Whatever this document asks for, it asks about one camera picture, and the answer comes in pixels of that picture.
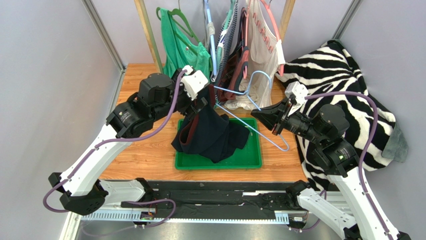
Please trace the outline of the navy tank top maroon trim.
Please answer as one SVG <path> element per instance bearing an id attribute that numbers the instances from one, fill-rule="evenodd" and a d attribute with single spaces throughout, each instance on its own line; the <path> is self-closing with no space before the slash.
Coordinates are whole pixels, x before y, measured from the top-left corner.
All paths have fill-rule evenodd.
<path id="1" fill-rule="evenodd" d="M 200 155 L 218 163 L 231 157 L 236 149 L 243 149 L 250 130 L 244 125 L 230 121 L 227 114 L 215 110 L 215 89 L 208 85 L 198 93 L 206 100 L 206 106 L 192 119 L 184 118 L 171 145 L 177 152 Z"/>

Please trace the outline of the green tank top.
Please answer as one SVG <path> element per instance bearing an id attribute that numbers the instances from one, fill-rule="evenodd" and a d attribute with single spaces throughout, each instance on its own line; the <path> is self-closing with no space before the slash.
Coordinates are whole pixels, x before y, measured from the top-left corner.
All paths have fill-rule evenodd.
<path id="1" fill-rule="evenodd" d="M 172 76 L 176 69 L 190 65 L 194 70 L 200 70 L 209 78 L 212 70 L 212 57 L 203 43 L 192 43 L 184 34 L 183 28 L 175 21 L 170 10 L 162 7 L 156 9 L 160 20 L 163 47 L 166 60 L 163 73 Z"/>

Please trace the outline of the green plastic hanger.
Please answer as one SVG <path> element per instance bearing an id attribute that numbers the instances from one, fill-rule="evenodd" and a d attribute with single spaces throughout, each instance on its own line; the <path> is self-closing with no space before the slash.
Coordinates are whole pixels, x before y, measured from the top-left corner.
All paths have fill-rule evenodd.
<path id="1" fill-rule="evenodd" d="M 201 41 L 195 34 L 187 17 L 179 8 L 168 10 L 157 7 L 156 17 L 160 20 L 160 29 L 164 44 L 180 40 L 188 45 L 198 45 Z"/>

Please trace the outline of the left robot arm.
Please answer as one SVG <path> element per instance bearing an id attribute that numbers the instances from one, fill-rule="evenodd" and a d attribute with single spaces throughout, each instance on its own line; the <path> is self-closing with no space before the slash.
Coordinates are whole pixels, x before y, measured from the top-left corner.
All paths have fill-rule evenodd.
<path id="1" fill-rule="evenodd" d="M 60 193 L 60 212 L 86 216 L 105 205 L 150 205 L 153 191 L 145 179 L 104 180 L 100 175 L 132 143 L 154 136 L 156 121 L 165 125 L 175 112 L 195 117 L 207 104 L 201 93 L 208 86 L 205 75 L 188 65 L 172 76 L 153 73 L 143 79 L 138 91 L 112 110 L 78 160 L 49 176 L 52 191 Z"/>

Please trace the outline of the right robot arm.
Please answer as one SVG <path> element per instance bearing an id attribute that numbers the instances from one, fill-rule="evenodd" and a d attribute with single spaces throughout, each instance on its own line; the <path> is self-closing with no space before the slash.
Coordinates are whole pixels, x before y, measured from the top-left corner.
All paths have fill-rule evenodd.
<path id="1" fill-rule="evenodd" d="M 337 186 L 351 213 L 343 212 L 300 180 L 286 189 L 292 205 L 314 214 L 343 240 L 409 239 L 384 214 L 359 167 L 355 148 L 344 139 L 350 125 L 342 108 L 326 104 L 312 118 L 291 109 L 291 101 L 284 99 L 255 109 L 251 115 L 274 135 L 288 130 L 313 144 L 309 154 Z"/>

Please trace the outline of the pink plastic hanger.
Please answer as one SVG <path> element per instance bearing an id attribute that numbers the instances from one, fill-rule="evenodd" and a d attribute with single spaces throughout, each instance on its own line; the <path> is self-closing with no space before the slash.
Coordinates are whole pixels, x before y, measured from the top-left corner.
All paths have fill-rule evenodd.
<path id="1" fill-rule="evenodd" d="M 249 56 L 253 64 L 270 74 L 284 73 L 285 57 L 278 25 L 265 0 L 247 0 Z"/>

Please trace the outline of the maroon tank top dark trim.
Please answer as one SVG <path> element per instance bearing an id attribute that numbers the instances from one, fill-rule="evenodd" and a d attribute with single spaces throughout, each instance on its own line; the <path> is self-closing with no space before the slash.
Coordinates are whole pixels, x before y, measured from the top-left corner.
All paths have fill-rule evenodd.
<path id="1" fill-rule="evenodd" d="M 216 90 L 217 101 L 225 103 L 228 100 L 235 100 L 236 96 L 243 93 L 240 85 L 246 79 L 248 73 L 248 11 L 242 8 L 240 12 L 237 45 L 225 64 L 222 75 Z"/>

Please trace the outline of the blue white striped tank top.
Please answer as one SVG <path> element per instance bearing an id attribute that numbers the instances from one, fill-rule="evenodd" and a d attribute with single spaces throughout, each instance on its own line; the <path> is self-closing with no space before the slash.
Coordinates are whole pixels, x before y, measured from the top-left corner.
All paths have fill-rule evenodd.
<path id="1" fill-rule="evenodd" d="M 238 0 L 229 0 L 227 12 L 223 15 L 222 24 L 218 30 L 218 38 L 214 42 L 214 51 L 211 53 L 213 72 L 210 80 L 215 86 L 218 86 L 221 77 L 225 76 L 225 66 L 231 55 L 238 19 L 238 5 Z"/>

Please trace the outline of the grey tank top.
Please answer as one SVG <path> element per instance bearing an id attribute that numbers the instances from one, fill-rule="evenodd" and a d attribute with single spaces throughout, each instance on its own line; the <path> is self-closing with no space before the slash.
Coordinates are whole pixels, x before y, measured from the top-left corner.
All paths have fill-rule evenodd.
<path id="1" fill-rule="evenodd" d="M 211 21 L 208 21 L 205 26 L 205 41 L 204 41 L 204 47 L 206 49 L 210 49 L 213 46 L 214 43 L 214 37 L 215 37 L 215 27 L 214 23 Z"/>

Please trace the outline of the light blue plastic hanger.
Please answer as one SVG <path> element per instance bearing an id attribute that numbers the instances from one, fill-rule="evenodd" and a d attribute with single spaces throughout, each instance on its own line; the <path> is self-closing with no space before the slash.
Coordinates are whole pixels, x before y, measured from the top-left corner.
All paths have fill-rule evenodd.
<path id="1" fill-rule="evenodd" d="M 209 1 L 203 1 L 204 7 L 204 20 L 205 20 L 205 33 L 206 33 L 206 48 L 210 50 L 211 57 L 211 73 L 216 76 L 218 73 L 217 54 L 215 46 L 215 27 L 212 21 L 211 11 L 209 7 Z"/>

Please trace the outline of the green plastic tray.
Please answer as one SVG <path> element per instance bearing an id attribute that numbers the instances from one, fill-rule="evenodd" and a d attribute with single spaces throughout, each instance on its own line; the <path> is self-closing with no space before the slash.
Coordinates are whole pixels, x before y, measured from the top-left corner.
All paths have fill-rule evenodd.
<path id="1" fill-rule="evenodd" d="M 248 140 L 244 148 L 237 148 L 233 155 L 218 163 L 214 163 L 199 154 L 186 154 L 177 151 L 174 167 L 180 171 L 259 169 L 262 166 L 262 151 L 260 136 L 257 133 L 257 121 L 252 117 L 231 118 L 229 121 L 249 130 Z"/>

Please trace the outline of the zebra print blanket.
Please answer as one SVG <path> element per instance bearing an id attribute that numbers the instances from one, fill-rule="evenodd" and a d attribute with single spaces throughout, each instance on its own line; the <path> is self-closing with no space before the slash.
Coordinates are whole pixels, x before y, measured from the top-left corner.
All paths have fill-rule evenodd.
<path id="1" fill-rule="evenodd" d="M 391 162 L 404 163 L 407 160 L 409 146 L 396 116 L 369 93 L 358 63 L 340 41 L 329 40 L 317 50 L 286 63 L 283 74 L 275 76 L 284 87 L 293 82 L 305 85 L 309 95 L 357 92 L 368 96 L 376 104 L 378 123 L 363 168 L 372 172 Z M 374 119 L 372 107 L 362 97 L 335 95 L 310 99 L 299 111 L 312 118 L 325 104 L 341 106 L 349 122 L 344 138 L 361 155 Z"/>

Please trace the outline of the wooden clothes rack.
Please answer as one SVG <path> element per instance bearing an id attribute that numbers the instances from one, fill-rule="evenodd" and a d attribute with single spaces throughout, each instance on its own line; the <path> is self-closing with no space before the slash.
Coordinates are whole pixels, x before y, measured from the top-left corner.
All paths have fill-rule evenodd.
<path id="1" fill-rule="evenodd" d="M 295 0 L 286 0 L 285 1 L 285 4 L 284 4 L 284 7 L 282 9 L 281 17 L 280 17 L 278 24 L 276 24 L 274 22 L 274 18 L 273 18 L 271 8 L 269 6 L 265 5 L 265 8 L 267 9 L 268 15 L 271 19 L 271 22 L 273 23 L 273 29 L 274 29 L 275 36 L 276 36 L 277 40 L 281 40 L 281 43 L 284 42 L 295 3 L 296 3 Z M 150 23 L 150 19 L 149 19 L 148 13 L 147 13 L 145 2 L 143 0 L 135 0 L 134 4 L 135 4 L 135 7 L 136 7 L 136 10 L 137 10 L 137 13 L 138 13 L 140 23 L 143 27 L 143 32 L 144 32 L 146 41 L 148 43 L 149 51 L 150 51 L 155 69 L 158 72 L 163 73 L 163 64 L 161 62 L 161 58 L 160 58 L 160 55 L 159 55 L 158 47 L 157 47 L 156 40 L 155 40 L 155 37 L 154 37 L 153 29 L 151 27 L 151 23 Z"/>

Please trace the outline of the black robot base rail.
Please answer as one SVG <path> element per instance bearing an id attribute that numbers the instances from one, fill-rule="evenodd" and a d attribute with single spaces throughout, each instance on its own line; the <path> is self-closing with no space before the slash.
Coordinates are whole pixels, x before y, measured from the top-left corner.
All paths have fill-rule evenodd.
<path id="1" fill-rule="evenodd" d="M 130 223 L 151 228 L 165 223 L 283 225 L 312 230 L 320 220 L 296 203 L 290 182 L 150 181 L 141 205 L 103 206 L 84 221 Z"/>

